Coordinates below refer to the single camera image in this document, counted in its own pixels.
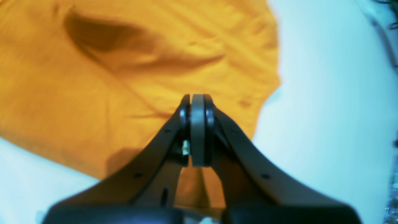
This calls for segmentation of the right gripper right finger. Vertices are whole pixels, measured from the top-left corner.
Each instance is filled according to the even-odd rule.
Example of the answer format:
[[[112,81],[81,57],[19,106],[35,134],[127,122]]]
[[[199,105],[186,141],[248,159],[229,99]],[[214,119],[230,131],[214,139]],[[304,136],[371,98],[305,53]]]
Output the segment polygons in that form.
[[[360,224],[349,205],[297,181],[270,162],[239,125],[202,96],[202,166],[219,177],[222,224]]]

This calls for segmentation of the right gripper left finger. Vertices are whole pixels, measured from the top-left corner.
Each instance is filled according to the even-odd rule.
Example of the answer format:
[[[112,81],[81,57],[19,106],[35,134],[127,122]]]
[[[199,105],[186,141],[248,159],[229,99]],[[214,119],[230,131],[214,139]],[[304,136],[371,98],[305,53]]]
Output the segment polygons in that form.
[[[98,184],[53,205],[44,224],[184,224],[174,206],[179,176],[192,156],[204,164],[204,95],[185,95],[151,142]]]

